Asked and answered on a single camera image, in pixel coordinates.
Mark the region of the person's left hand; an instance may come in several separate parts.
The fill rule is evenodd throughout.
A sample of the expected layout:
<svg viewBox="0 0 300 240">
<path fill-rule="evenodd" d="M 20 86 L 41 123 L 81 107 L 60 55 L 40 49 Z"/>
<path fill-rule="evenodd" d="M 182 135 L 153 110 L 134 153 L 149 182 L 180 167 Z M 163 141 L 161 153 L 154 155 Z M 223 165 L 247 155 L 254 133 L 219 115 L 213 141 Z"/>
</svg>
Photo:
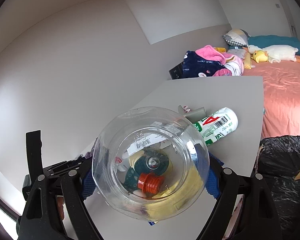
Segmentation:
<svg viewBox="0 0 300 240">
<path fill-rule="evenodd" d="M 63 197 L 57 197 L 57 206 L 58 211 L 61 220 L 64 220 L 65 214 L 64 214 L 64 198 Z"/>
</svg>

